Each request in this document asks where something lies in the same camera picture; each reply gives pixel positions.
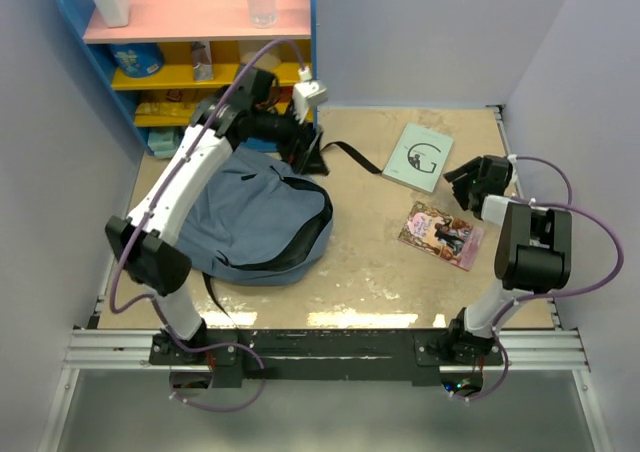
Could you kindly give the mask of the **pale green bottom book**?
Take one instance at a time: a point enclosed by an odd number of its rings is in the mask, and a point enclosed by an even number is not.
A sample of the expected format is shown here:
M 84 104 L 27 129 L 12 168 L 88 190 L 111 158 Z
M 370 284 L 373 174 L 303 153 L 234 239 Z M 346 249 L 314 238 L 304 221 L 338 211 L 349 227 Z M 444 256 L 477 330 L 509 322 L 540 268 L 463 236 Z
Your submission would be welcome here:
M 430 194 L 436 188 L 453 142 L 449 135 L 408 123 L 382 170 L 382 176 Z

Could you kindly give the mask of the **blue grey backpack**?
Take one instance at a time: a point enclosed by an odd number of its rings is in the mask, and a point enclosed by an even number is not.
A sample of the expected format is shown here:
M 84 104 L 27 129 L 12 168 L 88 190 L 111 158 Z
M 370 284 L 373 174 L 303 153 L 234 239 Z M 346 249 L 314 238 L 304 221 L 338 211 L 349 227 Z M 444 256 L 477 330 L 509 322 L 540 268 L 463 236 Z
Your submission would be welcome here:
M 206 182 L 187 213 L 177 249 L 223 305 L 219 282 L 278 287 L 300 282 L 325 255 L 334 225 L 328 179 L 241 146 Z

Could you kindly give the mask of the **pink book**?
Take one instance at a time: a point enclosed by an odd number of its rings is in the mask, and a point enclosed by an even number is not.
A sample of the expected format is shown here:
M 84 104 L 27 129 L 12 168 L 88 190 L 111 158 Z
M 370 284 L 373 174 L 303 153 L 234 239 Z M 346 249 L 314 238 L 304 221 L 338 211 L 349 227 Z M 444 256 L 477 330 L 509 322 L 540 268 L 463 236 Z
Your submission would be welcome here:
M 455 267 L 470 271 L 484 230 L 423 202 L 415 202 L 398 239 Z

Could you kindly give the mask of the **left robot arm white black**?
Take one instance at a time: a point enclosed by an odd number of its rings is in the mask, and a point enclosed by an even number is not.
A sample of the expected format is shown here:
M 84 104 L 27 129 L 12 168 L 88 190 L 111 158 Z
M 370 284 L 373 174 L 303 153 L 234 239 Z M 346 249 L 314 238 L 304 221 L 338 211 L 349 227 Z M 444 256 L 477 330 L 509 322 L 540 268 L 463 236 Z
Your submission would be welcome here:
M 128 276 L 142 286 L 185 364 L 208 347 L 188 287 L 193 270 L 239 285 L 288 285 L 328 244 L 333 205 L 316 182 L 328 173 L 322 131 L 306 118 L 326 86 L 301 68 L 287 109 L 276 113 L 264 106 L 272 82 L 246 66 L 203 100 L 147 195 L 105 227 L 112 282 Z

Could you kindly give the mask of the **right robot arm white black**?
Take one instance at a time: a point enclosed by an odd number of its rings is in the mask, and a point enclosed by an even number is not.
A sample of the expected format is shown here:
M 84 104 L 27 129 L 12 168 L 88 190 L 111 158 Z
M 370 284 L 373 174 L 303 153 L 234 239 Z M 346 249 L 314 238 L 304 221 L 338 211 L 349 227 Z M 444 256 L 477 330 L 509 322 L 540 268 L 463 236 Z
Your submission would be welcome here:
M 501 231 L 495 281 L 428 345 L 428 353 L 440 362 L 473 364 L 495 352 L 500 330 L 524 303 L 564 288 L 569 280 L 571 214 L 505 195 L 516 180 L 519 159 L 515 154 L 479 156 L 443 174 L 463 210 Z

